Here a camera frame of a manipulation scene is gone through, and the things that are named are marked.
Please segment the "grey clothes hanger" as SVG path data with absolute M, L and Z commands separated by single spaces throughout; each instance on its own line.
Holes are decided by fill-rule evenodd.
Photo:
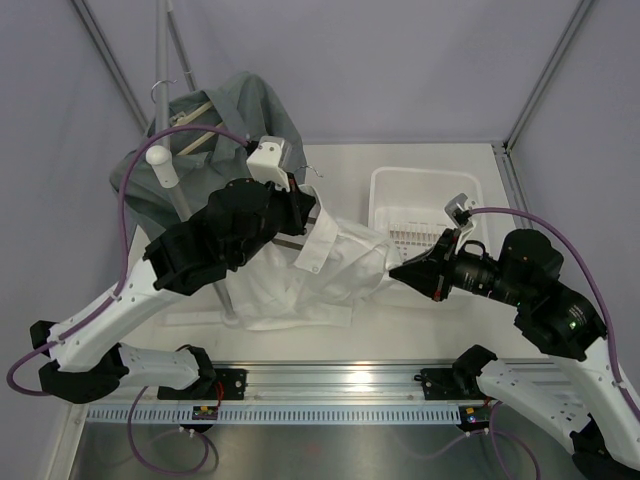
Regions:
M 317 200 L 301 190 L 293 173 L 287 172 L 286 175 L 288 190 L 281 189 L 274 193 L 282 205 L 284 220 L 272 242 L 277 246 L 299 251 L 302 249 L 302 240 L 296 243 L 288 240 L 288 237 L 304 237 L 308 234 L 307 225 L 314 225 L 316 222 L 310 215 L 317 206 Z

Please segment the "white shirt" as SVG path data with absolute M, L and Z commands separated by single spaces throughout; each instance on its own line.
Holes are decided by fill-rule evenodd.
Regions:
M 301 250 L 289 255 L 270 243 L 227 276 L 234 311 L 247 330 L 348 327 L 354 310 L 388 288 L 388 272 L 402 263 L 391 239 L 332 216 L 314 187 L 301 190 L 317 201 Z

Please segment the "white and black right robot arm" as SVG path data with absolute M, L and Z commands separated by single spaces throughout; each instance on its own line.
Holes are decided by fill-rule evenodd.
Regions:
M 445 230 L 390 277 L 435 302 L 458 288 L 515 308 L 515 327 L 561 370 L 582 405 L 573 409 L 517 377 L 480 345 L 453 363 L 456 391 L 511 407 L 561 444 L 588 479 L 638 478 L 639 421 L 614 377 L 608 329 L 586 297 L 560 282 L 562 254 L 530 229 L 510 232 L 496 259 L 467 251 L 458 237 L 458 231 Z

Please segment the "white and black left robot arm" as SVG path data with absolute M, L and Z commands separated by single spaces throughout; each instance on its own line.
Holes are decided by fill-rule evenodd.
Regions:
M 122 284 L 60 323 L 30 328 L 48 357 L 40 388 L 73 404 L 123 387 L 157 387 L 162 398 L 201 399 L 217 375 L 206 351 L 129 346 L 123 339 L 153 315 L 246 265 L 277 235 L 302 235 L 317 201 L 296 184 L 280 190 L 250 179 L 210 194 L 205 207 L 151 241 Z

